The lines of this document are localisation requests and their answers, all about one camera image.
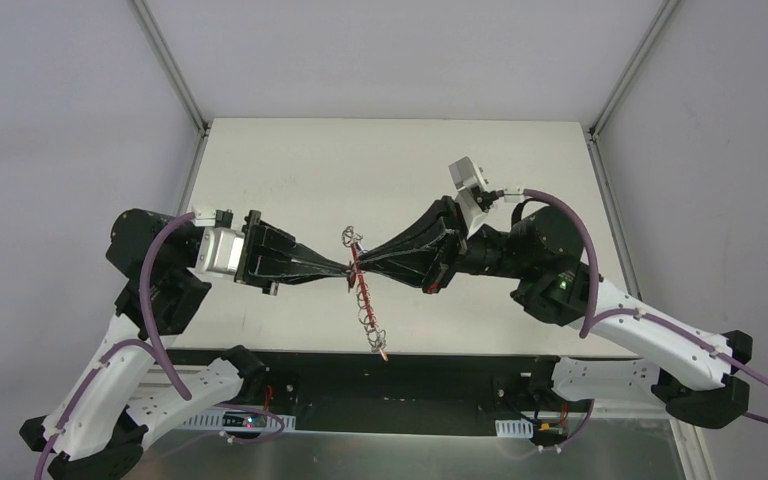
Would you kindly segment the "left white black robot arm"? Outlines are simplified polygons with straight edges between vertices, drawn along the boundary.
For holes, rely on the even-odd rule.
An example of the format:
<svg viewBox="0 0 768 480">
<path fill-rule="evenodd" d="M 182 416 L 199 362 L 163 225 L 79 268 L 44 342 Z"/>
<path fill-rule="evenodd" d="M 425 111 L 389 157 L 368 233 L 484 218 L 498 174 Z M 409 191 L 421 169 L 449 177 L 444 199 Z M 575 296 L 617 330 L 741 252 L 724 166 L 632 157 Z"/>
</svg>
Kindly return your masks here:
<svg viewBox="0 0 768 480">
<path fill-rule="evenodd" d="M 107 260 L 126 278 L 106 333 L 69 394 L 20 434 L 38 455 L 34 475 L 120 479 L 170 430 L 203 410 L 265 393 L 266 366 L 237 345 L 196 374 L 181 375 L 168 350 L 201 307 L 216 275 L 266 294 L 348 274 L 251 211 L 242 229 L 228 210 L 179 216 L 131 209 L 110 232 Z"/>
</svg>

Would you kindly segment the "red keyring holder with rings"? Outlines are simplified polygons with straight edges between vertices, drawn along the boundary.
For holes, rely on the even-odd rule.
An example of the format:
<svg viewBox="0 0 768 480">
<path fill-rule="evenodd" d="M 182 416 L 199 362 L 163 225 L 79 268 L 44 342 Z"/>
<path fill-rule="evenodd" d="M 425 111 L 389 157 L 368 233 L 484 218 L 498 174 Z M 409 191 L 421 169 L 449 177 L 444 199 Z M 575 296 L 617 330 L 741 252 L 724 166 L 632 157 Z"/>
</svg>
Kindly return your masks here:
<svg viewBox="0 0 768 480">
<path fill-rule="evenodd" d="M 389 361 L 386 351 L 386 330 L 383 329 L 371 305 L 371 296 L 364 273 L 360 268 L 360 256 L 363 253 L 361 240 L 353 226 L 347 226 L 341 234 L 341 242 L 351 254 L 348 273 L 348 289 L 355 294 L 357 304 L 357 319 L 361 325 L 366 341 L 372 353 L 377 354 L 384 362 Z"/>
</svg>

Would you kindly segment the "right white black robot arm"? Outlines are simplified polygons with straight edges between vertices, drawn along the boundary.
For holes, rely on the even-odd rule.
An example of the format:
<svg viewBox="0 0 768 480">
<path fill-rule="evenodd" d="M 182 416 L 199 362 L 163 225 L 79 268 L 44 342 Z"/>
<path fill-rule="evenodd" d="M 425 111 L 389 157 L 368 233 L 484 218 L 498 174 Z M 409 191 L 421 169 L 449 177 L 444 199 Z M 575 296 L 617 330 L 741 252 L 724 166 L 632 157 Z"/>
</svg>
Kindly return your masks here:
<svg viewBox="0 0 768 480">
<path fill-rule="evenodd" d="M 511 299 L 537 321 L 632 353 L 629 360 L 543 360 L 527 382 L 540 409 L 564 400 L 628 400 L 707 429 L 746 414 L 750 388 L 737 371 L 751 358 L 751 337 L 689 326 L 624 292 L 596 268 L 593 242 L 573 211 L 547 196 L 538 201 L 533 212 L 519 202 L 508 231 L 483 225 L 469 232 L 464 209 L 443 198 L 395 238 L 361 251 L 354 266 L 426 294 L 441 292 L 457 274 L 513 279 Z"/>
</svg>

